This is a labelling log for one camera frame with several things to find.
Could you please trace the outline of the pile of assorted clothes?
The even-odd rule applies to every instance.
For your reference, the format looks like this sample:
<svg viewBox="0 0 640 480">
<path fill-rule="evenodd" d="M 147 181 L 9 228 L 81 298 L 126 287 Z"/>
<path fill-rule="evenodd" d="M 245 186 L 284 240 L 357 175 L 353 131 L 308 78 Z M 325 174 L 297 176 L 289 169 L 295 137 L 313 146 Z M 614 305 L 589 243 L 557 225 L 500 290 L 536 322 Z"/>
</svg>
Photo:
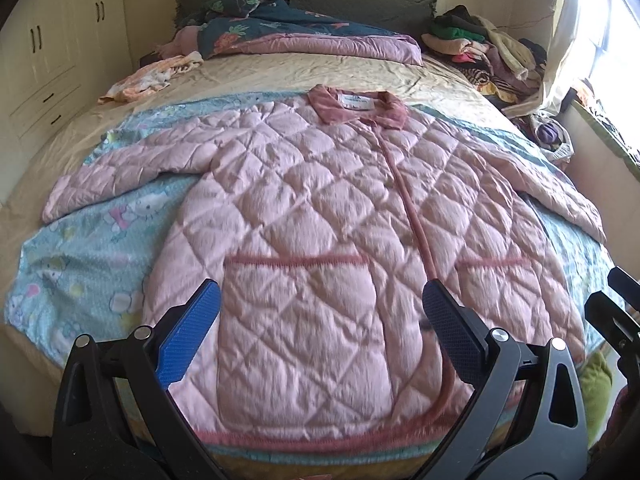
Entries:
<svg viewBox="0 0 640 480">
<path fill-rule="evenodd" d="M 421 41 L 499 110 L 536 94 L 547 68 L 544 47 L 514 38 L 462 4 L 435 16 Z"/>
</svg>

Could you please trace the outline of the dark floral pink quilt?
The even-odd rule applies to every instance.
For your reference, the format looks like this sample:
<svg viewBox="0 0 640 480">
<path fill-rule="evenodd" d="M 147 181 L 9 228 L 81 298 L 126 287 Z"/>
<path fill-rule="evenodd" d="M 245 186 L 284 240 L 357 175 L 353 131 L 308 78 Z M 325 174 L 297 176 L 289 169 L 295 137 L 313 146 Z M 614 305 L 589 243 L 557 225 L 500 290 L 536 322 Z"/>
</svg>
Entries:
<svg viewBox="0 0 640 480">
<path fill-rule="evenodd" d="M 198 52 L 204 60 L 230 54 L 310 53 L 421 65 L 410 36 L 293 8 L 286 0 L 208 0 L 156 49 L 160 58 Z"/>
</svg>

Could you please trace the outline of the beige bed sheet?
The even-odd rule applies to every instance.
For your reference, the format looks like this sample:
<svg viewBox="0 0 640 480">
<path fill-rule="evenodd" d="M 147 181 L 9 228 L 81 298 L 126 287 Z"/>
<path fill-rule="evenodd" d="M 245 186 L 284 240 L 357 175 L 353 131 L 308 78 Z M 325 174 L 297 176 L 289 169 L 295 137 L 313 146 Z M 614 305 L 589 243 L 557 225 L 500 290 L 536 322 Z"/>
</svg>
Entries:
<svg viewBox="0 0 640 480">
<path fill-rule="evenodd" d="M 207 61 L 142 102 L 96 104 L 75 116 L 44 144 L 1 206 L 1 250 L 10 252 L 40 225 L 43 203 L 55 180 L 76 168 L 103 133 L 134 113 L 163 105 L 245 92 L 307 91 L 315 84 L 354 90 L 386 90 L 408 104 L 422 104 L 477 127 L 521 133 L 459 73 L 434 58 L 422 65 L 320 54 L 235 55 Z"/>
</svg>

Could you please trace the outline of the beige curtain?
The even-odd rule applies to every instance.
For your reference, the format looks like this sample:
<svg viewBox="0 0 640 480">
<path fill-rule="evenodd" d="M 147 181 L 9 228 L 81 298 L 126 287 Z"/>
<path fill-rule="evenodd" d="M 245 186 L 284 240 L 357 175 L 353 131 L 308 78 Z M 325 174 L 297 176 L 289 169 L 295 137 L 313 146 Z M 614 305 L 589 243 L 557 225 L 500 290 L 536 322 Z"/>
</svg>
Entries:
<svg viewBox="0 0 640 480">
<path fill-rule="evenodd" d="M 558 114 L 572 84 L 589 75 L 610 7 L 611 0 L 556 0 L 547 68 L 536 95 L 538 113 Z"/>
</svg>

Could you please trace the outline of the pink quilted jacket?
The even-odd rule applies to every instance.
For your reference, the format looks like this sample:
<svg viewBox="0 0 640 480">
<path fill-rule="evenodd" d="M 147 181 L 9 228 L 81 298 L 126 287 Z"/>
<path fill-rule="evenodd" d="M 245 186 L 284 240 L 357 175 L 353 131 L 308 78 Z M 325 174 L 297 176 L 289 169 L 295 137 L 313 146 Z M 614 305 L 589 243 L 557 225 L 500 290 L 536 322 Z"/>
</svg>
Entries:
<svg viewBox="0 0 640 480">
<path fill-rule="evenodd" d="M 605 234 L 562 177 L 386 92 L 304 96 L 185 122 L 58 179 L 44 222 L 195 174 L 146 281 L 154 324 L 211 278 L 220 315 L 172 388 L 200 439 L 352 451 L 444 434 L 471 389 L 433 333 L 443 282 L 519 341 L 586 355 L 582 316 L 530 200 Z"/>
</svg>

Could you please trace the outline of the orange white small garment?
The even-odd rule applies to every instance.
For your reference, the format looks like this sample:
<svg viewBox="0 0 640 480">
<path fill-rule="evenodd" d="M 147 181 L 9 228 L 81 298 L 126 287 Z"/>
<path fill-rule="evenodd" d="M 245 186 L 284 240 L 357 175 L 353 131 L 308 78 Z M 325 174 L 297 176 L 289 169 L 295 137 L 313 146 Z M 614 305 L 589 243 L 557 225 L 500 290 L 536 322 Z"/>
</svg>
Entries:
<svg viewBox="0 0 640 480">
<path fill-rule="evenodd" d="M 131 103 L 144 100 L 167 88 L 175 76 L 190 72 L 203 63 L 202 56 L 198 51 L 194 51 L 188 55 L 164 58 L 145 65 L 113 84 L 99 97 L 98 103 Z"/>
</svg>

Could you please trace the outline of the floral bag of clothes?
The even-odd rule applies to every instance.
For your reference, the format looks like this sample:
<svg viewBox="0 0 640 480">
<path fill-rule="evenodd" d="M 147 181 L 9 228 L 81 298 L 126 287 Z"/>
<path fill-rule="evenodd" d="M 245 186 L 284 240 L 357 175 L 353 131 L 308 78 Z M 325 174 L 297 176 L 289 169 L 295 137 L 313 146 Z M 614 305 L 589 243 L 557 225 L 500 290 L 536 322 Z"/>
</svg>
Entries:
<svg viewBox="0 0 640 480">
<path fill-rule="evenodd" d="M 544 157 L 555 165 L 566 164 L 574 155 L 574 146 L 568 131 L 554 118 L 529 116 L 534 141 Z"/>
</svg>

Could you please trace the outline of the green window sill cushion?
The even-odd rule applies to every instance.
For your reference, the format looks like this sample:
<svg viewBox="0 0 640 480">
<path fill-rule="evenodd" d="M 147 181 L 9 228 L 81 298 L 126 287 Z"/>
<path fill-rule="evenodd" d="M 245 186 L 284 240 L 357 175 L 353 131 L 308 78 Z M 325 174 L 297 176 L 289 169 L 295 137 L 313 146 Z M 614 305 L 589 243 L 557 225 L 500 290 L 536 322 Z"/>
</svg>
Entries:
<svg viewBox="0 0 640 480">
<path fill-rule="evenodd" d="M 640 180 L 639 150 L 633 148 L 624 139 L 613 123 L 603 114 L 585 107 L 579 100 L 574 100 L 572 107 L 588 124 L 591 130 L 608 147 L 608 149 L 623 161 L 631 175 Z"/>
</svg>

